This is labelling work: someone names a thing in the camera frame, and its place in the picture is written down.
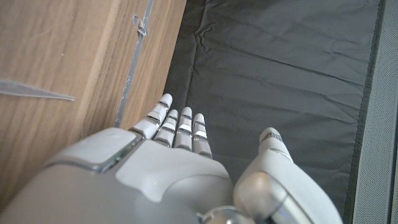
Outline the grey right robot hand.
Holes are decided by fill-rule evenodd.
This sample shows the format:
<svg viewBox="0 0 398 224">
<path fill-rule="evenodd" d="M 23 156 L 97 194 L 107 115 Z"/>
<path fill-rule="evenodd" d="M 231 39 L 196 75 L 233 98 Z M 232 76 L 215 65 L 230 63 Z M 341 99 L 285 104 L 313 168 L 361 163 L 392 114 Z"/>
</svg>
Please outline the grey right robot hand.
<svg viewBox="0 0 398 224">
<path fill-rule="evenodd" d="M 204 116 L 165 94 L 131 129 L 108 128 L 49 159 L 2 223 L 341 223 L 274 128 L 237 182 L 213 159 Z"/>
</svg>

